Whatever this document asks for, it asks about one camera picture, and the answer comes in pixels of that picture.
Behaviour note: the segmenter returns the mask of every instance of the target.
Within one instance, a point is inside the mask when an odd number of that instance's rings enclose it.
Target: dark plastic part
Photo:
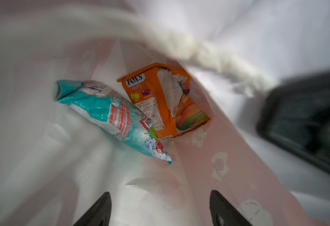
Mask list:
[[[330,173],[330,72],[273,90],[257,133]]]
[[[111,216],[111,197],[105,192],[74,226],[108,226]]]
[[[210,193],[210,213],[214,226],[252,226],[216,190],[212,190]]]

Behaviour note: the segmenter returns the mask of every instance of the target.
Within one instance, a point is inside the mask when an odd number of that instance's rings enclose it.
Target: teal candy bag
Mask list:
[[[160,143],[151,119],[107,85],[57,81],[55,100],[144,155],[172,161]]]

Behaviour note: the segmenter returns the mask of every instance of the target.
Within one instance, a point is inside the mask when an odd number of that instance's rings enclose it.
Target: candy wrapper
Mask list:
[[[55,100],[147,156],[172,161],[159,142],[150,118],[107,85],[57,81]]]
[[[184,69],[154,63],[117,81],[152,119],[159,138],[168,138],[195,130],[210,119],[189,98],[190,79]]]

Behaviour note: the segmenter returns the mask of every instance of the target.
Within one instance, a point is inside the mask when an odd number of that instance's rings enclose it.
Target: white rope handle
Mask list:
[[[206,69],[224,73],[247,96],[254,92],[267,93],[277,85],[276,80],[231,52],[199,41],[190,34],[109,8],[65,6],[1,21],[0,53],[10,58],[28,57],[96,37],[145,43],[171,59],[193,61]]]

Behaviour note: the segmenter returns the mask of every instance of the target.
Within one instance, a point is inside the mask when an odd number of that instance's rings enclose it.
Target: qr code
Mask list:
[[[175,117],[175,115],[176,115],[175,108],[171,110],[171,115],[172,115],[172,117]]]

